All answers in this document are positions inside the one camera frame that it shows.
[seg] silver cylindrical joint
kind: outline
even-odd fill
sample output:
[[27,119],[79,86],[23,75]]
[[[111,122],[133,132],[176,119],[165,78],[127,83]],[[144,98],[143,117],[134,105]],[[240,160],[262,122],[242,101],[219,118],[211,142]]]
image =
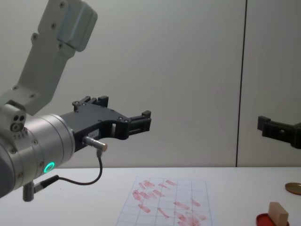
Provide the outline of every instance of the silver cylindrical joint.
[[0,137],[0,198],[63,164],[74,154],[72,130],[59,116],[27,120],[25,128],[16,136],[14,145]]
[[102,152],[105,152],[108,149],[108,145],[104,144],[98,140],[95,140],[91,137],[85,136],[83,138],[83,143],[89,146],[92,146],[96,148],[97,150],[101,150]]

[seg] black bracket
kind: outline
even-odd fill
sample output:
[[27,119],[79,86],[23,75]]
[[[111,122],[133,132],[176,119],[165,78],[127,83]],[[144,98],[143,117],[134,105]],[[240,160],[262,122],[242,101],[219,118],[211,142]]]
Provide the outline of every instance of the black bracket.
[[150,111],[145,111],[140,116],[128,118],[107,108],[108,102],[109,97],[107,96],[85,97],[72,103],[73,112],[61,116],[73,130],[75,151],[86,146],[82,143],[84,136],[97,140],[106,137],[125,140],[130,135],[150,130]]
[[259,116],[257,129],[263,137],[290,143],[292,147],[301,149],[301,123],[288,125]]

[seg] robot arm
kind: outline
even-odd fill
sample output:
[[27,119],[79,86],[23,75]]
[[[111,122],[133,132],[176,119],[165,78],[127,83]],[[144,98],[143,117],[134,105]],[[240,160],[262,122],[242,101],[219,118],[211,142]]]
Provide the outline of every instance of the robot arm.
[[31,201],[59,177],[36,186],[33,180],[76,151],[95,147],[102,165],[107,145],[99,139],[149,131],[150,111],[128,118],[107,108],[108,97],[85,97],[73,102],[71,113],[26,120],[51,101],[67,60],[85,49],[96,20],[97,13],[81,0],[49,0],[19,82],[0,97],[0,198],[23,186],[24,200]]

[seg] wooden block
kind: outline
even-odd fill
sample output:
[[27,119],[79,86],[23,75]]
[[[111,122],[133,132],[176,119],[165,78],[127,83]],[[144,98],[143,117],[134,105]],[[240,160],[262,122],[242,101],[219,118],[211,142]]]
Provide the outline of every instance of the wooden block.
[[269,217],[274,221],[276,226],[287,225],[288,212],[278,202],[271,202],[269,204]]

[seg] red lid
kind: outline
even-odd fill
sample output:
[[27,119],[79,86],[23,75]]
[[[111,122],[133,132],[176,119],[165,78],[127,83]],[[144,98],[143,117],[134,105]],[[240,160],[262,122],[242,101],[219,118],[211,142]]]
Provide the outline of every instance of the red lid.
[[267,213],[263,213],[257,216],[256,218],[256,225],[257,226],[276,226],[274,222],[269,218]]

